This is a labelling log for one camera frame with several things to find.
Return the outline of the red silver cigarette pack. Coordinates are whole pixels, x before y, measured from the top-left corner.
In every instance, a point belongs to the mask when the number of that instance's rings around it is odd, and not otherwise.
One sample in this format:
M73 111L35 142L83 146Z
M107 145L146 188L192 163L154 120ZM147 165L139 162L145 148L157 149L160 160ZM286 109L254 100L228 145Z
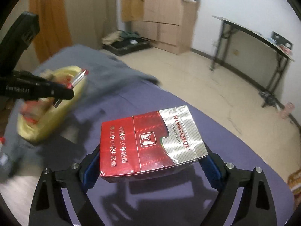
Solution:
M186 105L101 125L100 177L109 182L166 176L207 155Z

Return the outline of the red lighter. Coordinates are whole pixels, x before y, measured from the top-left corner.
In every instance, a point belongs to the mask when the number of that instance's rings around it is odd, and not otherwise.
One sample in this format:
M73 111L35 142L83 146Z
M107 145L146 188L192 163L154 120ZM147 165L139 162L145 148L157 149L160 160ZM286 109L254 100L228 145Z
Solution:
M67 84L67 89L71 89L73 90L74 87L79 84L79 82L81 82L81 80L83 80L86 75L89 74L89 71L87 69L81 69L81 71L75 75ZM55 99L54 100L54 107L57 108L61 102L63 101L63 99Z

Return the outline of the purple triangle-pattern bedsheet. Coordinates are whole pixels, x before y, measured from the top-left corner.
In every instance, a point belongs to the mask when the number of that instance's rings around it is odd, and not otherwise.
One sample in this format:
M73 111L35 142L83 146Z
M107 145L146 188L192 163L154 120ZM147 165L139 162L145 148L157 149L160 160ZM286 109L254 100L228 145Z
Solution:
M293 195L241 139L147 81L104 93L87 81L47 158L63 170L69 222L284 225Z

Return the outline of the yellow plastic tray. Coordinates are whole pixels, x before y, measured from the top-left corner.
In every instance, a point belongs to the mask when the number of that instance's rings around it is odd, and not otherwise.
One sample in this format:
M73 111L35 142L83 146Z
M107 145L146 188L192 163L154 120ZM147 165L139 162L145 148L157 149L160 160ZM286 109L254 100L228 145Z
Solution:
M78 66L67 66L54 71L46 69L40 76L67 86L69 81L81 69L83 68ZM71 100L63 100L57 108L54 107L55 98L53 97L24 102L20 108L17 120L17 133L19 136L33 144L40 143L49 137L64 120L70 108L79 100L85 85L86 77L74 87L74 97Z

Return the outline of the brown printed cardboard box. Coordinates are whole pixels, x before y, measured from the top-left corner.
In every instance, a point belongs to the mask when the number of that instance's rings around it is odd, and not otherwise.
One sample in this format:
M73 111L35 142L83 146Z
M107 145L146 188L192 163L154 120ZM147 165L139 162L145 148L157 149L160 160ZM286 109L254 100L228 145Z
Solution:
M288 176L287 185L293 193L294 209L296 210L300 204L301 197L301 169L298 169Z

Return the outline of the pile of dark clothes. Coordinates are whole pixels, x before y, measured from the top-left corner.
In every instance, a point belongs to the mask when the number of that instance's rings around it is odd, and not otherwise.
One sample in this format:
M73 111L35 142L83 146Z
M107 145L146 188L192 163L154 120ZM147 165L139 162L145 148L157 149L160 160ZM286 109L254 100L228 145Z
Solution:
M259 92L259 96L263 98L263 104L261 105L262 108L265 108L266 106L277 107L279 105L279 101L268 91Z

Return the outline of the grey blanket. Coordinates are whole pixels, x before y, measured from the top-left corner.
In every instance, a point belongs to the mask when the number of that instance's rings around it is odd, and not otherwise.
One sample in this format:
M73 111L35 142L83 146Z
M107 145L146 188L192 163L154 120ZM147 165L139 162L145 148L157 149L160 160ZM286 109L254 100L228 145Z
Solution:
M91 83L86 101L137 81L145 80L153 84L159 82L154 76L134 70L116 57L83 45L60 50L43 66L58 66L56 72L64 74L69 74L73 70L75 75L69 82L59 83L53 77L46 79L28 71L13 71L10 62L2 60L1 96L25 101L53 98L55 102L62 101L64 104L70 104L79 97L78 85L85 79Z

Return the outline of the orange curtain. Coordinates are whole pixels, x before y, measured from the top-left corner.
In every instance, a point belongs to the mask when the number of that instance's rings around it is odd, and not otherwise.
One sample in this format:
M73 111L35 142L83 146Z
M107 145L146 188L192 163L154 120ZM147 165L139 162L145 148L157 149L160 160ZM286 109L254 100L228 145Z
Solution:
M72 45L64 0L29 0L29 10L39 17L34 47L40 63Z

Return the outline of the pink carton on floor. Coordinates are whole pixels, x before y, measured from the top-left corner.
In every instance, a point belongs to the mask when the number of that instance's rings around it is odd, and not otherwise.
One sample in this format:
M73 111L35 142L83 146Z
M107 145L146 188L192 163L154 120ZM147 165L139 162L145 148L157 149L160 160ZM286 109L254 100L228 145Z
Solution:
M284 108L281 111L280 117L282 119L286 119L289 117L289 115L291 114L291 112L294 110L295 106L293 103L289 102L287 103Z

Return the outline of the open black suitcase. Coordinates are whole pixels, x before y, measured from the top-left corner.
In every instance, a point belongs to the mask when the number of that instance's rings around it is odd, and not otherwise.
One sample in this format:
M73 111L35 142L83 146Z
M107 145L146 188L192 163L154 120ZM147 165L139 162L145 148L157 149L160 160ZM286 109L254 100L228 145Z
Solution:
M103 49L116 56L124 56L140 50L151 48L151 42L137 32L117 30L102 38Z

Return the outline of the black folding table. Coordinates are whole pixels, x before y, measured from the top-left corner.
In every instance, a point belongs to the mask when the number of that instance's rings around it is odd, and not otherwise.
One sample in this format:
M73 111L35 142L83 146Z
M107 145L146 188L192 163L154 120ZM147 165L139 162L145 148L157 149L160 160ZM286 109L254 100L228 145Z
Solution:
M236 22L220 16L219 38L210 70L224 67L256 87L275 96L285 71L294 59L283 45Z

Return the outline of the black speaker box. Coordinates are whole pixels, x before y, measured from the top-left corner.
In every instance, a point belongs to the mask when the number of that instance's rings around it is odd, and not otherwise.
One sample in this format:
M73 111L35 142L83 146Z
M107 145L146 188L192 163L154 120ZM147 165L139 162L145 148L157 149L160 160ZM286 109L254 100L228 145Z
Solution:
M278 45L278 46L283 45L290 50L293 47L293 44L289 40L287 40L286 38L284 38L283 36L281 36L280 34L278 34L275 31L272 32L271 38L275 41L276 45Z

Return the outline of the wooden wardrobe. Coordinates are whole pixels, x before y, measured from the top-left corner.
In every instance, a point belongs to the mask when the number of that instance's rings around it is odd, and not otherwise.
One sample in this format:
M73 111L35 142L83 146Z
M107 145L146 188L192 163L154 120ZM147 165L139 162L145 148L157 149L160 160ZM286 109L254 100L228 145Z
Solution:
M173 54L191 49L198 12L182 0L120 0L121 19L152 45Z

